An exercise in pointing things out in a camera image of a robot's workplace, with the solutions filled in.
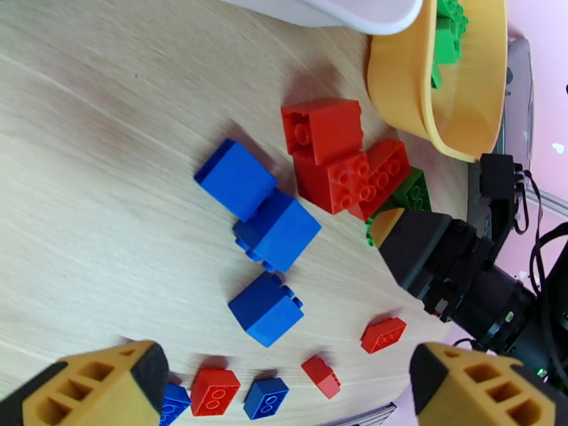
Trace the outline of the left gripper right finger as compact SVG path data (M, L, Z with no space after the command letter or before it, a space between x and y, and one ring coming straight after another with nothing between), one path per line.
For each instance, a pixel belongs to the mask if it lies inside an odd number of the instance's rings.
M566 425L567 397L517 359L436 342L410 360L419 425Z

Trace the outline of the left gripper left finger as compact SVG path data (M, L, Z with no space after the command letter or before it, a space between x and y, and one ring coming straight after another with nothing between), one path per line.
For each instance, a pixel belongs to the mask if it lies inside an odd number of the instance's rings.
M66 356L1 401L1 424L158 425L168 374L151 340Z

